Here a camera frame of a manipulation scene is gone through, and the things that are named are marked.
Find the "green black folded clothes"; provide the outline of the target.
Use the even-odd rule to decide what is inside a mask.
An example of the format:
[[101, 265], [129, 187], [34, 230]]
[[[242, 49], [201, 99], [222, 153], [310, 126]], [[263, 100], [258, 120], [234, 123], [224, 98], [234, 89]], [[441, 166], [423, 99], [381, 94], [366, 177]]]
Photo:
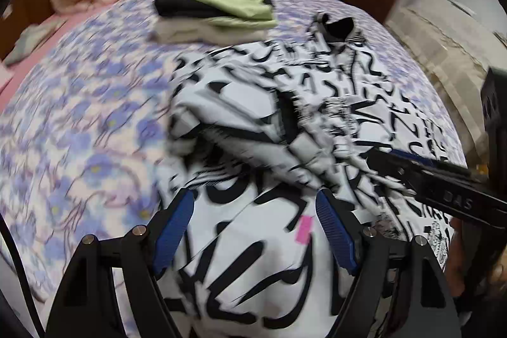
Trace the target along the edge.
[[276, 28], [273, 0], [155, 0], [153, 37], [163, 44], [237, 45]]

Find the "purple floral bed blanket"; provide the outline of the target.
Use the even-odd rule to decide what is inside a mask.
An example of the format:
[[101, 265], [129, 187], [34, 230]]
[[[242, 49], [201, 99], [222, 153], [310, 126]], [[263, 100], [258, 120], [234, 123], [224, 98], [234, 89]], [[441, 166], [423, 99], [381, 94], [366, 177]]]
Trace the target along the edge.
[[[155, 42], [154, 1], [115, 3], [64, 35], [2, 112], [1, 213], [29, 294], [44, 304], [84, 236], [126, 235], [183, 189], [165, 192], [175, 58], [228, 46]], [[352, 18], [389, 79], [442, 129], [445, 160], [464, 160], [435, 90], [382, 24], [338, 0], [273, 3], [278, 25], [267, 40], [303, 42], [319, 13]]]

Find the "brown wooden headboard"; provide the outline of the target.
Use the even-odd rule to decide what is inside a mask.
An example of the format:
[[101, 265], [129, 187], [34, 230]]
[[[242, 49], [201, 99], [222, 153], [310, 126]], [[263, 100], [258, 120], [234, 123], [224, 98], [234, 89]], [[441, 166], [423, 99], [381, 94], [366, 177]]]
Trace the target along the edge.
[[54, 14], [50, 0], [11, 0], [1, 16], [1, 60], [13, 50], [21, 33]]

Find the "black white graffiti jacket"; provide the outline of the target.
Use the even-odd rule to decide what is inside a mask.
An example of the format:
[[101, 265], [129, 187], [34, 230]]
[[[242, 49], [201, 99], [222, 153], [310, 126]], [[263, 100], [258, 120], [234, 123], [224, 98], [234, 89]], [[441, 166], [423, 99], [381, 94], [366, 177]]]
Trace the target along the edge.
[[372, 149], [445, 160], [442, 129], [389, 79], [352, 18], [317, 14], [301, 43], [175, 58], [167, 195], [195, 196], [162, 282], [185, 337], [323, 337], [352, 278], [315, 213], [320, 189], [402, 241], [448, 257], [448, 217], [368, 168]]

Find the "beige lace covered furniture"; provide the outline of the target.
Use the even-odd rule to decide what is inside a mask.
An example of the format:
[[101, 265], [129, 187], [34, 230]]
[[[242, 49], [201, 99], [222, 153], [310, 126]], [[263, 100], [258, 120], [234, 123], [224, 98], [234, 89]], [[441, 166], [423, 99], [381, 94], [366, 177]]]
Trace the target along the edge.
[[415, 0], [393, 12], [386, 27], [443, 101], [468, 165], [488, 162], [480, 90], [488, 69], [506, 68], [506, 46], [450, 0]]

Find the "pink bed sheet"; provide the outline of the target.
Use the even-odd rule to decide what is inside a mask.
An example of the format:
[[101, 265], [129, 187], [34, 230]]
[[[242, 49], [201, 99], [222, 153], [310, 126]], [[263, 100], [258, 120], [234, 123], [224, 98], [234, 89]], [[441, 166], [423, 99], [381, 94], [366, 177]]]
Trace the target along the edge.
[[33, 66], [57, 44], [58, 39], [95, 12], [118, 0], [57, 0], [64, 13], [23, 29], [10, 53], [1, 60], [1, 107], [5, 107]]

